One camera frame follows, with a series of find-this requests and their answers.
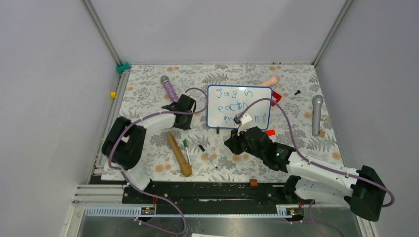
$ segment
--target floral tablecloth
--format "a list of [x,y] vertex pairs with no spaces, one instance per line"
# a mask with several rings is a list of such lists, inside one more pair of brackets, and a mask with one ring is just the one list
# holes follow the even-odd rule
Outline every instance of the floral tablecloth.
[[[199,87],[204,91],[209,84],[257,85],[271,76],[281,77],[272,89],[282,95],[279,104],[287,112],[293,126],[298,148],[305,154],[328,163],[343,165],[337,146],[331,120],[322,107],[321,130],[325,138],[311,135],[312,104],[314,95],[322,94],[312,65],[133,65],[128,78],[120,108],[120,116],[136,119],[157,112],[161,106],[170,104],[169,96],[163,88],[160,77],[166,75],[178,96],[190,87]],[[205,103],[199,91],[190,91],[188,95],[197,100],[197,110]],[[287,123],[281,111],[272,107],[269,129],[276,135],[270,138],[279,143],[292,145]],[[187,139],[193,174],[184,177],[168,143],[166,133],[170,131],[179,146]],[[152,136],[146,141],[140,163],[146,173],[155,181],[212,181],[212,182],[247,182],[257,179],[259,182],[285,182],[288,174],[270,170],[262,161],[252,155],[233,155],[223,142],[229,138],[230,130],[221,129],[217,134],[214,128],[207,127],[206,112],[193,116],[191,130],[183,131],[172,128]],[[202,154],[198,145],[206,147],[210,158],[218,165],[214,169]],[[110,169],[107,164],[102,173],[102,180],[123,180],[122,175]]]

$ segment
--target microphone head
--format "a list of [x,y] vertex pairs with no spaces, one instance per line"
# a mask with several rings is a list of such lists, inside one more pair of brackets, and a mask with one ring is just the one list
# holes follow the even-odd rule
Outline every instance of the microphone head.
[[315,96],[313,97],[313,100],[312,100],[311,102],[313,103],[313,106],[314,106],[315,104],[320,104],[320,105],[322,105],[322,104],[323,104],[323,96],[321,96],[321,95],[315,95]]
[[162,84],[164,84],[166,81],[169,81],[169,77],[168,76],[162,76],[160,78],[160,81],[162,82]]

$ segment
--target silver microphone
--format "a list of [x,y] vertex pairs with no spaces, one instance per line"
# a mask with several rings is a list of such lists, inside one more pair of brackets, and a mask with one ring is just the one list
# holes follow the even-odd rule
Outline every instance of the silver microphone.
[[313,124],[311,131],[313,136],[317,137],[320,132],[320,116],[322,115],[323,96],[315,95],[311,103],[313,103]]

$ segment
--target white wall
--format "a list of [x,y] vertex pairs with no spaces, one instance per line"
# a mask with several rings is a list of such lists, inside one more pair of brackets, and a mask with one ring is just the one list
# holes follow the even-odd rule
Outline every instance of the white wall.
[[417,236],[419,1],[355,1],[318,68],[348,164],[373,167],[396,195],[380,237]]
[[311,63],[345,0],[92,0],[134,63]]
[[0,1],[0,236],[56,237],[117,81],[79,0]]

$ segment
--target teal clamp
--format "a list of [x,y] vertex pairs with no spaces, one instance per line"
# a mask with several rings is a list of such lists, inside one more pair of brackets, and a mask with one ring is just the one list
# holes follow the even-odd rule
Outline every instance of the teal clamp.
[[118,73],[121,73],[121,72],[123,72],[123,71],[125,71],[125,70],[127,70],[128,68],[130,68],[131,66],[129,65],[129,63],[125,63],[124,65],[122,65],[122,66],[118,66],[117,67],[117,72]]

